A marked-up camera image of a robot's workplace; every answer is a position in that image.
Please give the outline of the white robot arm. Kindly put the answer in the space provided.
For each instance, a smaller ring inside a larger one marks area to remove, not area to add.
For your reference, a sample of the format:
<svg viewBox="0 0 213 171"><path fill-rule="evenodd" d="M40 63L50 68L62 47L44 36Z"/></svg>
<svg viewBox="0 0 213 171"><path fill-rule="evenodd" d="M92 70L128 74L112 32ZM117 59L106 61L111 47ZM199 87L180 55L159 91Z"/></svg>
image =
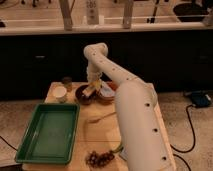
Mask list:
<svg viewBox="0 0 213 171"><path fill-rule="evenodd" d="M157 116L157 94L141 78L107 58L105 43L87 45L87 80L107 75L116 85L115 109L129 171L176 171L164 122Z"/></svg>

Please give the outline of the yellow-white gripper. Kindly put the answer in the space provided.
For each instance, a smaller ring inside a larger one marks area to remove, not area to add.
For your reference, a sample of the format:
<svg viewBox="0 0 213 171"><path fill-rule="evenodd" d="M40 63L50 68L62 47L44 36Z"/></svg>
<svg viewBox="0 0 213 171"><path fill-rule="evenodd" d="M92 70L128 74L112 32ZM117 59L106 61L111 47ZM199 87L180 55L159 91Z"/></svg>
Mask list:
<svg viewBox="0 0 213 171"><path fill-rule="evenodd" d="M88 86L82 91L82 93L86 97L90 97L93 93L99 91L100 89L101 89L101 80L98 79L96 81L89 83Z"/></svg>

